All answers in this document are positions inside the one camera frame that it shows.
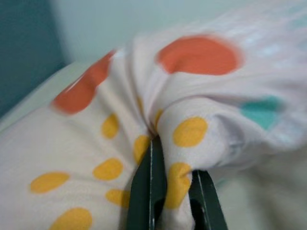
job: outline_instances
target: yellow polka dot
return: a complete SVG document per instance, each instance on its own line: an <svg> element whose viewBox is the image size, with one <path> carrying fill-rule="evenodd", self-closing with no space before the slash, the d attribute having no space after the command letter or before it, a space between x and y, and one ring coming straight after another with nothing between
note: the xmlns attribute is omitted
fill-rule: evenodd
<svg viewBox="0 0 307 230"><path fill-rule="evenodd" d="M101 133L104 137L112 139L119 130L118 118L115 114L111 114L101 125Z"/></svg>
<svg viewBox="0 0 307 230"><path fill-rule="evenodd" d="M92 215L87 209L76 207L59 216L49 230L89 230L92 221Z"/></svg>
<svg viewBox="0 0 307 230"><path fill-rule="evenodd" d="M156 130L157 130L158 122L159 122L159 119L160 119L162 113L163 113L163 110L162 110L162 109L159 109L158 112L157 112L157 114L155 115L154 127L155 127Z"/></svg>
<svg viewBox="0 0 307 230"><path fill-rule="evenodd" d="M32 193L47 193L60 187L69 177L64 172L48 172L34 179L30 184L30 190Z"/></svg>
<svg viewBox="0 0 307 230"><path fill-rule="evenodd" d="M128 208L130 200L130 192L119 189L111 189L106 193L106 199L113 204Z"/></svg>
<svg viewBox="0 0 307 230"><path fill-rule="evenodd" d="M180 147L193 147L204 138L207 122L201 117L193 117L182 122L173 133L173 141Z"/></svg>
<svg viewBox="0 0 307 230"><path fill-rule="evenodd" d="M190 180L187 173L191 170L185 163L175 163L168 172L167 193L165 207L178 208L190 188Z"/></svg>
<svg viewBox="0 0 307 230"><path fill-rule="evenodd" d="M148 149L148 146L150 144L150 137L145 135L140 135L135 141L134 141L134 159L137 162L137 164L140 164L146 150Z"/></svg>
<svg viewBox="0 0 307 230"><path fill-rule="evenodd" d="M141 100L140 97L138 97L137 100L138 100L139 109L140 109L141 113L143 113L143 103L142 103L142 100Z"/></svg>
<svg viewBox="0 0 307 230"><path fill-rule="evenodd" d="M99 180L114 180L121 174L123 164L116 158L110 158L93 170L93 175Z"/></svg>

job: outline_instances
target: polka dot fabric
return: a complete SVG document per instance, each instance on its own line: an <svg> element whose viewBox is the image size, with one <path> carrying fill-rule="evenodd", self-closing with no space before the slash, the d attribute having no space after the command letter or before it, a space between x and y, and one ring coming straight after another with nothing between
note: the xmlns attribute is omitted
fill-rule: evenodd
<svg viewBox="0 0 307 230"><path fill-rule="evenodd" d="M0 135L0 228L124 229L133 175L160 135L162 227L193 229L193 170L242 169L307 143L300 11L265 2L106 54Z"/></svg>

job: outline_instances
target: white surface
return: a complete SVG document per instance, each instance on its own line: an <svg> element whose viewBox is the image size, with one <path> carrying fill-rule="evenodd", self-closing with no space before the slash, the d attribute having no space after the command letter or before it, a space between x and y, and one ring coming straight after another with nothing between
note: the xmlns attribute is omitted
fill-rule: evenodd
<svg viewBox="0 0 307 230"><path fill-rule="evenodd" d="M29 112L48 104L90 65L90 62L75 62L52 75L0 120L0 132Z"/></svg>
<svg viewBox="0 0 307 230"><path fill-rule="evenodd" d="M207 21L251 0L51 0L69 62L95 60L147 32Z"/></svg>

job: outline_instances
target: cloth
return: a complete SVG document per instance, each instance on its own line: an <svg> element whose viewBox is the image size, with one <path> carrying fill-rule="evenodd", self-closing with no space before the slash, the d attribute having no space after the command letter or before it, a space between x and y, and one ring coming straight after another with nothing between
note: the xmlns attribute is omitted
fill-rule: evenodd
<svg viewBox="0 0 307 230"><path fill-rule="evenodd" d="M124 229L160 135L161 225L191 230L191 171L243 169L307 143L306 1L140 35L0 136L2 229Z"/></svg>

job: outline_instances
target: white wall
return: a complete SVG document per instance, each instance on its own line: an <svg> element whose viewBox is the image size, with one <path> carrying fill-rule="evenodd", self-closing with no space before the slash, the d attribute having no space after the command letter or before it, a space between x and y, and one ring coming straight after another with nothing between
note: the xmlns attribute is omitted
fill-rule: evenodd
<svg viewBox="0 0 307 230"><path fill-rule="evenodd" d="M69 62L98 59L138 31L207 20L247 1L50 0Z"/></svg>

